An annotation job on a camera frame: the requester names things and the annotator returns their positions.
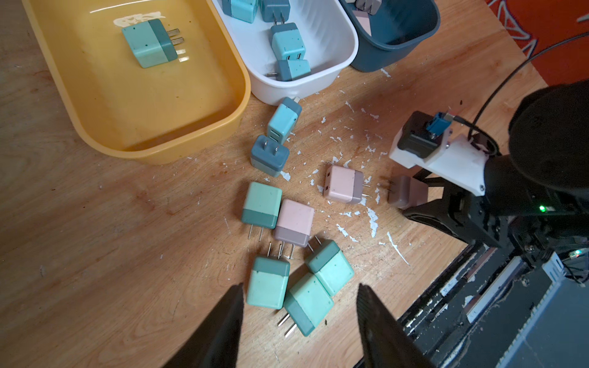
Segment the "blue plug top pile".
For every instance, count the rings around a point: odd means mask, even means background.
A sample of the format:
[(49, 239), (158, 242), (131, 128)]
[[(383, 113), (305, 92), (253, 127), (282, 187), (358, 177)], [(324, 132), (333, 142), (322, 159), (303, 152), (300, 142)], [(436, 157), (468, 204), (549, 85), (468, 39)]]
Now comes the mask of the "blue plug top pile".
[(222, 10), (226, 15), (250, 24), (255, 21), (258, 7), (258, 0), (222, 0)]

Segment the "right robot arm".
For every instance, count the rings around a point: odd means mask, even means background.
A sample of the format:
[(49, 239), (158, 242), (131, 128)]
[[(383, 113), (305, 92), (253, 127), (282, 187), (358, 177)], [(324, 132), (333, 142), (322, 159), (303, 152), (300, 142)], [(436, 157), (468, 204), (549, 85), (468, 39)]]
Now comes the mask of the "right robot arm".
[(404, 217), (468, 244), (503, 248), (588, 236), (588, 83), (537, 90), (508, 127), (509, 152), (482, 130), (453, 136), (463, 118), (414, 112), (390, 157), (414, 176), (391, 179)]

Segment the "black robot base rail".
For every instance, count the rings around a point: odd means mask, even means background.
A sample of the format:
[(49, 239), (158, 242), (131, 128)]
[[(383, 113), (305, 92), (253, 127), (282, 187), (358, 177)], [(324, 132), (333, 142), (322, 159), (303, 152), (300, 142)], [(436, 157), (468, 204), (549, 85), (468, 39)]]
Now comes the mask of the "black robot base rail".
[(587, 245), (536, 266), (469, 246), (394, 318), (432, 367), (586, 367)]

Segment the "blue plug pile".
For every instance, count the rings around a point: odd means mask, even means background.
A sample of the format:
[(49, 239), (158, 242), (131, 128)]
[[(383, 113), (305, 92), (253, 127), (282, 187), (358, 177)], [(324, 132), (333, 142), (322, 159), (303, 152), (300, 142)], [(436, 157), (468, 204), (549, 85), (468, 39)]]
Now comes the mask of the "blue plug pile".
[(305, 57), (305, 43), (294, 22), (273, 25), (270, 31), (271, 49), (278, 61), (302, 60)]
[(258, 7), (258, 0), (222, 0), (222, 10), (226, 15), (250, 24), (255, 21)]
[(276, 63), (275, 71), (265, 76), (275, 78), (277, 81), (295, 81), (311, 73), (311, 67), (307, 60), (280, 60)]

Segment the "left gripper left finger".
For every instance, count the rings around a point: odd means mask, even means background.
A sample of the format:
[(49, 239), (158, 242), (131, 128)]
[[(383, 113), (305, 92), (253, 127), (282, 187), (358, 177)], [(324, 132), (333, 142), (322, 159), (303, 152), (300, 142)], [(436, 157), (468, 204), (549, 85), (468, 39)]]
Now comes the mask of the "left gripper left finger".
[(165, 367), (235, 367), (242, 332), (243, 285), (233, 285)]

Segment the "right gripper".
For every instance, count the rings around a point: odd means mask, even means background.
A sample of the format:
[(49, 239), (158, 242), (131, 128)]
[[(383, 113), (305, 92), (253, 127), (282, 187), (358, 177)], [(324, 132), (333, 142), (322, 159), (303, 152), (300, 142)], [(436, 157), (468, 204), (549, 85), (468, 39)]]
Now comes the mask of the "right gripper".
[(489, 247), (508, 246), (509, 221), (507, 216), (494, 215), (484, 196), (455, 186), (431, 171), (422, 169), (413, 178), (429, 188), (444, 188), (443, 198), (410, 207), (402, 215), (410, 221), (435, 228), (465, 243), (483, 243)]

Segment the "pink plug front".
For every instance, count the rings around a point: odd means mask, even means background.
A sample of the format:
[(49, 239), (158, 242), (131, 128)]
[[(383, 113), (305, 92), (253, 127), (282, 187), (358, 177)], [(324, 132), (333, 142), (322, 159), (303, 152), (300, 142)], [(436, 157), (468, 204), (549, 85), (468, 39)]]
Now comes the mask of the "pink plug front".
[(428, 185), (410, 176), (394, 176), (387, 191), (388, 203), (401, 210), (428, 202)]

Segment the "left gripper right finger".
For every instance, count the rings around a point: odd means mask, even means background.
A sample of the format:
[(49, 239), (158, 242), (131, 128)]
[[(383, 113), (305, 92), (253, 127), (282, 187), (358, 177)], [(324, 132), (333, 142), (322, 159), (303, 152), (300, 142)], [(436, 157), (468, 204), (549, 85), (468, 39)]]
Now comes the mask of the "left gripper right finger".
[(358, 286), (356, 306), (365, 367), (433, 366), (370, 286)]

